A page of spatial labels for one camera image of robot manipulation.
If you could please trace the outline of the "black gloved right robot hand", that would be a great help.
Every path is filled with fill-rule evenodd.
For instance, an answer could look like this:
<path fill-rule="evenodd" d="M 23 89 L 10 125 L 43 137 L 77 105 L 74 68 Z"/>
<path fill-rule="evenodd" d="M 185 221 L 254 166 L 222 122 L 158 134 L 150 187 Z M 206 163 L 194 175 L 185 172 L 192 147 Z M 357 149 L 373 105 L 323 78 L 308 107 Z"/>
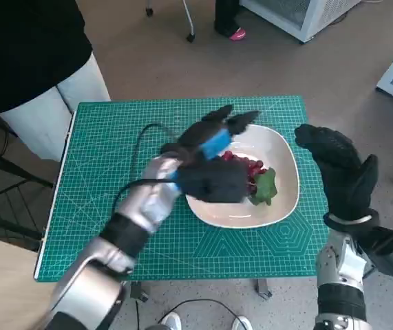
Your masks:
<path fill-rule="evenodd" d="M 370 213 L 371 195 L 379 176 L 379 159 L 361 160 L 344 134 L 310 124 L 295 129 L 298 146 L 310 151 L 321 172 L 330 214 L 355 221 Z"/>

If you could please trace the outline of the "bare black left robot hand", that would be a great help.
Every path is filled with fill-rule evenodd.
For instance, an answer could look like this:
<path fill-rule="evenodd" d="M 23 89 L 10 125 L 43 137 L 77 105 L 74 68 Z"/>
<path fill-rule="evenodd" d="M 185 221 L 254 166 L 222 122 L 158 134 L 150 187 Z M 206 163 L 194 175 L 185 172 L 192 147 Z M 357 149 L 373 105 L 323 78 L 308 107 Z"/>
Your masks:
<path fill-rule="evenodd" d="M 164 144 L 160 152 L 175 153 L 183 162 L 211 160 L 226 149 L 233 137 L 245 132 L 258 117 L 259 111 L 230 116 L 233 105 L 211 111 L 192 124 L 175 142 Z"/>

